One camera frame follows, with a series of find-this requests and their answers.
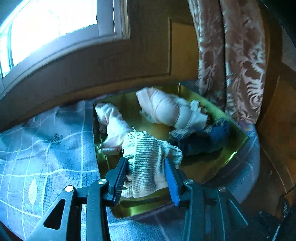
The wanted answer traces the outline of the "grey knitted sock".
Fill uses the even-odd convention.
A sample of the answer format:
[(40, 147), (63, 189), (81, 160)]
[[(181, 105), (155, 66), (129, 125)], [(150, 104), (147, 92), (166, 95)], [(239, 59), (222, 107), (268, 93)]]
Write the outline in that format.
[(165, 158), (179, 168), (183, 154), (178, 147), (158, 140), (147, 132), (130, 132), (122, 144), (127, 159), (124, 198), (142, 198), (167, 188)]

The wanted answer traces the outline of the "dark blue sock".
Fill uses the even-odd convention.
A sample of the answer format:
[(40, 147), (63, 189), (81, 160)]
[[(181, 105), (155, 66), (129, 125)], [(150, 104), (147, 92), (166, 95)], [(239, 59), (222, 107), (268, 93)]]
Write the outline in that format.
[(213, 153), (228, 144), (230, 125), (221, 118), (201, 128), (180, 128), (169, 133), (169, 143), (178, 147), (184, 156)]

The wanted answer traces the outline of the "pink white sock bundle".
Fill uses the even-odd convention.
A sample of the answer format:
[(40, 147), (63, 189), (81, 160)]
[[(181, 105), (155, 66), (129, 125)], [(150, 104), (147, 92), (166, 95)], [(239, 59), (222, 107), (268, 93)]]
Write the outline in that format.
[(117, 155), (120, 153), (125, 136), (133, 132), (133, 128), (123, 119), (118, 108), (111, 103), (98, 103), (95, 106), (99, 131), (107, 137), (100, 145), (102, 154)]

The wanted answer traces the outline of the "cream socks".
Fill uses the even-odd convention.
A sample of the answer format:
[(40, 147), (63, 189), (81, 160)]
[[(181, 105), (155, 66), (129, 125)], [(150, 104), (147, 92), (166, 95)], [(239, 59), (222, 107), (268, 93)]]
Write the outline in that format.
[(153, 87), (137, 91), (136, 96), (142, 108), (140, 114), (151, 123), (162, 123), (176, 129), (206, 127), (208, 116), (202, 113), (198, 100), (188, 102)]

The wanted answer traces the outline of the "gold metal tray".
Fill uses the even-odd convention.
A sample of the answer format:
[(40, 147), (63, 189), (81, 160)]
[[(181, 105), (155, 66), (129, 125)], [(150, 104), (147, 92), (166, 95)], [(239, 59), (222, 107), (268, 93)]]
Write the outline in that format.
[(211, 179), (247, 140), (226, 114), (182, 85), (144, 88), (94, 103), (94, 140), (101, 177), (127, 159), (117, 218), (171, 201), (166, 160), (198, 182)]

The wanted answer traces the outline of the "blue checked cloth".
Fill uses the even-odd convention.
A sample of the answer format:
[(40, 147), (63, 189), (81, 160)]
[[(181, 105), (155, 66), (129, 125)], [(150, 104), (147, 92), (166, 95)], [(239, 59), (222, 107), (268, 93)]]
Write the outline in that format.
[[(22, 240), (67, 184), (79, 188), (99, 178), (93, 103), (58, 106), (1, 133), (1, 223)], [(239, 202), (250, 193), (260, 169), (257, 132), (252, 124), (244, 128), (249, 128), (248, 141), (219, 173)], [(107, 215), (111, 240), (181, 240), (182, 210), (164, 207), (119, 219), (108, 209)]]

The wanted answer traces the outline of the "wooden cabinet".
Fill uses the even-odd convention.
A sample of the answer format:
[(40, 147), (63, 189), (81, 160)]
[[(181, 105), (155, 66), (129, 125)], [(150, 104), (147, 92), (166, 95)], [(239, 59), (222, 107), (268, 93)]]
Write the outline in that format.
[(281, 216), (283, 199), (295, 199), (295, 84), (278, 78), (257, 123), (261, 166), (258, 210)]

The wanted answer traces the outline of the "brown floral curtain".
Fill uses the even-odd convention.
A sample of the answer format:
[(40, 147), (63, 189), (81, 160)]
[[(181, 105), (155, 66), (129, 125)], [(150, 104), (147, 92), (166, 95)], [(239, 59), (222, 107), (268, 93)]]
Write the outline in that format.
[(235, 121), (261, 111), (266, 45), (257, 1), (189, 1), (199, 60), (197, 92)]

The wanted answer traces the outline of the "window with grey frame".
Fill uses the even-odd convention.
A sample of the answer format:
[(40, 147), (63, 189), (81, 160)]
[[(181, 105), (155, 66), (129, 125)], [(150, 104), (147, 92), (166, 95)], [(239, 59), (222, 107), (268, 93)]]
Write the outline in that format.
[(129, 37), (127, 1), (21, 1), (1, 23), (1, 96), (58, 58)]

